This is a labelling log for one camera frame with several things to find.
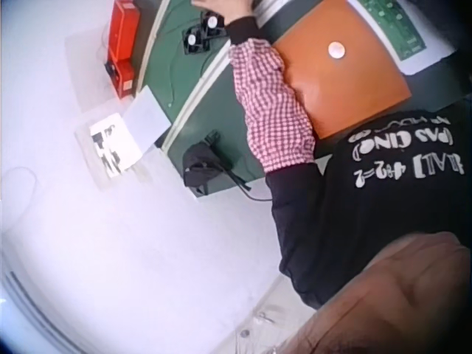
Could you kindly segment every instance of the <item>orange mat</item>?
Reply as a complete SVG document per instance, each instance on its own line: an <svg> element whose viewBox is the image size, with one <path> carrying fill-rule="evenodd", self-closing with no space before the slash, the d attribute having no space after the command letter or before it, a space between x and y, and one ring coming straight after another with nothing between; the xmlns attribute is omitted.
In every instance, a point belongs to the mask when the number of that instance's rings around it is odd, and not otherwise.
<svg viewBox="0 0 472 354"><path fill-rule="evenodd" d="M329 45L346 49L333 59ZM324 0L274 45L320 138L356 125L411 97L384 45L345 0Z"/></svg>

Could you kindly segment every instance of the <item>white floor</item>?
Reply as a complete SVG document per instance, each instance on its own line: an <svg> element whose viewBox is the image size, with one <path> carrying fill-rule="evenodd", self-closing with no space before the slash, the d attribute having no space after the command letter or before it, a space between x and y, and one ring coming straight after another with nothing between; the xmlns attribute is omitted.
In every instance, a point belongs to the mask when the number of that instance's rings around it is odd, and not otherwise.
<svg viewBox="0 0 472 354"><path fill-rule="evenodd" d="M206 354L278 274L270 205L238 190L195 201L158 150L144 161L152 182L128 174L97 189L74 132L126 103L83 114L65 42L104 27L111 5L1 3L3 238L40 304L48 299L100 352ZM255 194L267 192L255 183Z"/></svg>

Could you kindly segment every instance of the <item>red box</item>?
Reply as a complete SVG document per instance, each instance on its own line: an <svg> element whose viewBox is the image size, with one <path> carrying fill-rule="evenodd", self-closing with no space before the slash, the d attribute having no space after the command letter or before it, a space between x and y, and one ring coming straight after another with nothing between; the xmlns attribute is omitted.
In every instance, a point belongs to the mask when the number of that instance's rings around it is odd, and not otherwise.
<svg viewBox="0 0 472 354"><path fill-rule="evenodd" d="M134 69L129 60L113 62L115 75L111 76L111 82L118 97L123 98L133 93Z"/></svg>
<svg viewBox="0 0 472 354"><path fill-rule="evenodd" d="M115 0L108 40L108 51L114 63L131 58L139 17L139 10L132 0Z"/></svg>

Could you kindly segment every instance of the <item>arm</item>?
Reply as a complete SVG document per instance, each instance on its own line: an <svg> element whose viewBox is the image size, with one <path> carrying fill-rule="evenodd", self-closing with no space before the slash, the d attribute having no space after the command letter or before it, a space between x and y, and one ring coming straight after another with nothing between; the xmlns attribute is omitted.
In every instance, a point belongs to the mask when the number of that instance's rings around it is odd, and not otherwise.
<svg viewBox="0 0 472 354"><path fill-rule="evenodd" d="M251 0L194 0L225 17L232 41L235 93L246 112L248 143L259 159L273 198L282 262L302 297L312 274L315 213L322 176L314 163L308 115L283 78L284 63L257 27Z"/></svg>

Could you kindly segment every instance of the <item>computer fan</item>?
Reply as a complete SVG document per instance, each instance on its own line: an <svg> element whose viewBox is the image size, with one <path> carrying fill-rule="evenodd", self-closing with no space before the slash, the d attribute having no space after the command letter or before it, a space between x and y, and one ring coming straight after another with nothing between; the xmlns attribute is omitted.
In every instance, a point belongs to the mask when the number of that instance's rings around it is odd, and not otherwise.
<svg viewBox="0 0 472 354"><path fill-rule="evenodd" d="M199 24L182 32L185 54L198 54L209 51L209 41Z"/></svg>
<svg viewBox="0 0 472 354"><path fill-rule="evenodd" d="M201 28L205 34L205 38L226 37L224 29L224 17L212 11L202 11L200 14Z"/></svg>

